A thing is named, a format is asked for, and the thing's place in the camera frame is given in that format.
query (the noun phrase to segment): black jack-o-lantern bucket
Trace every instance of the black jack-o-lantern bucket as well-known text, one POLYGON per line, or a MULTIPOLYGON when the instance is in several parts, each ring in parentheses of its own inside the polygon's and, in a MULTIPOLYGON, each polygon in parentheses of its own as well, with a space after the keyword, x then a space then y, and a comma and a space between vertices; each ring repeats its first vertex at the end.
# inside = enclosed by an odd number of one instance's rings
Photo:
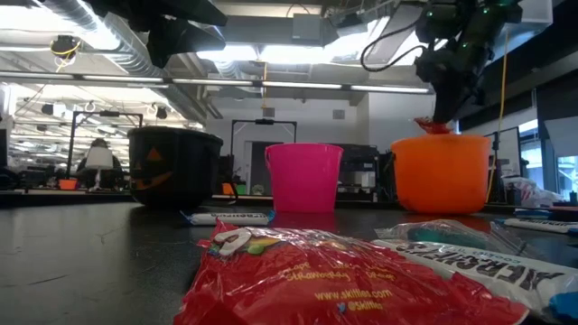
POLYGON ((217 186, 220 147, 215 135, 165 126, 128 132, 131 193, 148 207, 190 209, 217 186))

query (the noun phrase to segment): blue object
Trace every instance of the blue object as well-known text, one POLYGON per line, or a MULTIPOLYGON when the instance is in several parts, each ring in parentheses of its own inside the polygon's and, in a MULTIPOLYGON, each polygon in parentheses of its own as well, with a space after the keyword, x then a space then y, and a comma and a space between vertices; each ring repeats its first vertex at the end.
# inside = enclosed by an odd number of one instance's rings
POLYGON ((559 293, 550 298, 549 307, 558 320, 578 320, 578 292, 559 293))

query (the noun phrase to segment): fluorescent light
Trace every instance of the fluorescent light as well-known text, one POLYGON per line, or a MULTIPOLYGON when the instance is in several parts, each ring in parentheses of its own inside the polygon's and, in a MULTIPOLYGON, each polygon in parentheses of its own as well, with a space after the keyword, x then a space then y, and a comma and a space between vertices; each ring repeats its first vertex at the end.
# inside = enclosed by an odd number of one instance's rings
POLYGON ((25 142, 18 144, 18 145, 20 145, 22 147, 26 147, 26 148, 34 148, 36 146, 36 144, 30 143, 28 141, 25 141, 25 142))
POLYGON ((128 77, 128 76, 95 76, 88 75, 84 76, 86 80, 103 80, 103 81, 126 81, 130 82, 163 82, 162 78, 151 78, 151 77, 128 77))
POLYGON ((101 125, 101 124, 102 124, 102 123, 100 123, 100 121, 98 121, 98 120, 96 120, 96 119, 94 119, 94 118, 92 118, 92 117, 87 118, 87 121, 90 122, 90 123, 92 123, 92 124, 96 124, 96 125, 101 125))
POLYGON ((430 90, 426 88, 391 87, 391 86, 351 86, 351 90, 369 92, 394 92, 407 94, 426 94, 430 90))
POLYGON ((526 123, 520 125, 518 128, 519 128, 520 133, 537 129, 538 128, 538 120, 537 119, 531 120, 529 122, 526 122, 526 123))
MULTIPOLYGON (((13 139, 43 139, 43 140, 62 140, 68 142, 70 138, 64 135, 10 135, 13 139)), ((95 137, 92 136, 75 136, 74 141, 88 141, 92 142, 95 137)), ((115 144, 128 144, 128 139, 125 138, 107 138, 107 142, 115 144)))
POLYGON ((139 84, 139 83, 127 83, 126 84, 130 88, 160 88, 160 89, 167 89, 169 85, 149 85, 149 84, 139 84))
POLYGON ((284 82, 284 81, 263 81, 265 87, 281 88, 311 88, 311 89, 341 89, 341 85, 318 84, 309 82, 284 82))
POLYGON ((257 60, 255 48, 251 45, 226 45, 221 51, 198 51, 201 59, 228 62, 233 60, 257 60))
POLYGON ((0 77, 10 78, 30 78, 30 79, 74 79, 71 74, 65 73, 41 73, 41 72, 21 72, 21 71, 0 71, 0 77))
POLYGON ((322 47, 267 45, 261 60, 280 64, 315 64, 331 61, 331 55, 322 47))
POLYGON ((253 86, 253 82, 246 80, 219 80, 219 79, 173 79, 175 83, 190 83, 193 85, 211 86, 253 86))
POLYGON ((98 130, 102 131, 106 134, 109 134, 109 135, 115 135, 117 133, 117 130, 114 127, 105 126, 105 125, 97 126, 97 131, 98 130))

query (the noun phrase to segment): cable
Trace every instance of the cable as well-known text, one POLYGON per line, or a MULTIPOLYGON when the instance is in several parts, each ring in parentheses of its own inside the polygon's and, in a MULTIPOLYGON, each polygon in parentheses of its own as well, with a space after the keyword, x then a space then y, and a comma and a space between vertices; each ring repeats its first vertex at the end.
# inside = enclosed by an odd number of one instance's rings
MULTIPOLYGON (((499 133, 502 131, 502 117, 504 116, 504 106, 506 105, 506 76, 508 71, 508 42, 509 29, 506 29, 506 42, 504 43, 504 66, 502 69, 502 90, 501 100, 499 102, 499 118, 498 118, 498 145, 499 133)), ((491 171, 489 171, 488 193, 486 194, 486 203, 489 202, 489 194, 491 193, 492 182, 494 181, 494 171, 496 169, 496 162, 498 161, 498 150, 494 153, 494 159, 491 163, 491 171)))
POLYGON ((67 50, 67 51, 64 51, 64 52, 56 52, 56 51, 53 51, 53 50, 52 50, 52 45, 53 45, 53 44, 54 44, 54 41, 51 42, 51 52, 52 52, 52 54, 54 54, 54 55, 67 55, 67 54, 68 54, 68 55, 70 55, 71 53, 73 53, 74 51, 76 51, 76 50, 80 47, 81 41, 79 41, 78 43, 76 43, 76 46, 73 47, 72 49, 67 50))
POLYGON ((398 63, 400 60, 402 60, 407 54, 409 54, 409 53, 411 53, 412 51, 415 51, 415 50, 417 50, 417 49, 422 49, 422 51, 427 51, 427 48, 426 48, 425 46, 423 46, 423 45, 417 45, 417 46, 414 46, 413 48, 409 49, 408 51, 404 52, 404 54, 398 56, 398 57, 397 57, 395 60, 393 60, 391 63, 388 63, 387 65, 385 65, 385 66, 383 66, 383 67, 381 67, 381 68, 370 68, 370 67, 367 67, 367 66, 363 66, 363 69, 365 69, 365 70, 367 70, 367 71, 369 71, 369 72, 380 72, 380 71, 383 71, 383 70, 387 70, 387 69, 395 66, 396 63, 398 63))
POLYGON ((291 9, 293 9, 293 7, 294 7, 295 5, 299 5, 300 7, 302 7, 302 8, 305 10, 305 12, 307 12, 307 14, 311 14, 311 12, 309 11, 309 9, 307 9, 307 7, 305 7, 304 5, 302 5, 302 4, 291 4, 291 5, 289 6, 289 9, 287 9, 287 14, 285 14, 285 18, 288 18, 288 17, 289 17, 289 13, 291 13, 291 9))
MULTIPOLYGON (((390 37, 390 36, 393 36, 393 35, 396 35, 396 34, 399 34, 399 33, 403 33, 403 32, 405 32, 405 31, 407 31, 407 30, 410 30, 410 29, 414 28, 416 24, 417 24, 417 21, 409 24, 408 26, 406 26, 406 27, 404 27, 404 28, 398 29, 398 30, 393 31, 393 32, 388 32, 388 33, 385 34, 385 35, 381 35, 381 36, 377 37, 376 40, 374 40, 373 42, 371 42, 370 44, 368 44, 368 46, 366 46, 365 49, 363 49, 363 52, 361 53, 361 59, 360 59, 361 67, 363 67, 363 69, 365 69, 366 71, 369 71, 369 72, 380 72, 380 71, 383 71, 383 70, 385 70, 385 69, 390 68, 393 64, 387 64, 386 66, 381 67, 381 68, 370 68, 370 67, 368 67, 368 66, 365 64, 365 59, 366 59, 366 55, 367 55, 368 51, 372 51, 373 48, 376 46, 377 43, 385 40, 387 37, 390 37)), ((408 54, 408 52, 402 54, 402 56, 400 56, 399 58, 395 59, 394 62, 392 62, 392 63, 398 62, 399 59, 400 59, 400 58, 403 58, 404 56, 406 56, 406 55, 408 54)))

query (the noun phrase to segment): table surface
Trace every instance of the table surface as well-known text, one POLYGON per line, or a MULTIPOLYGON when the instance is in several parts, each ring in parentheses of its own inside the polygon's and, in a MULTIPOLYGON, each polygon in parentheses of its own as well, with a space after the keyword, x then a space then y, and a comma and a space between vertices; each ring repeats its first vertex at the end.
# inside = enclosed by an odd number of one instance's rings
MULTIPOLYGON (((273 226, 374 239, 374 228, 436 218, 488 230, 488 220, 504 216, 337 209, 326 215, 280 213, 273 226)), ((0 324, 171 324, 199 267, 202 250, 196 243, 211 230, 189 227, 178 212, 151 211, 136 203, 0 209, 0 324)), ((578 267, 572 238, 514 231, 550 262, 578 267)))

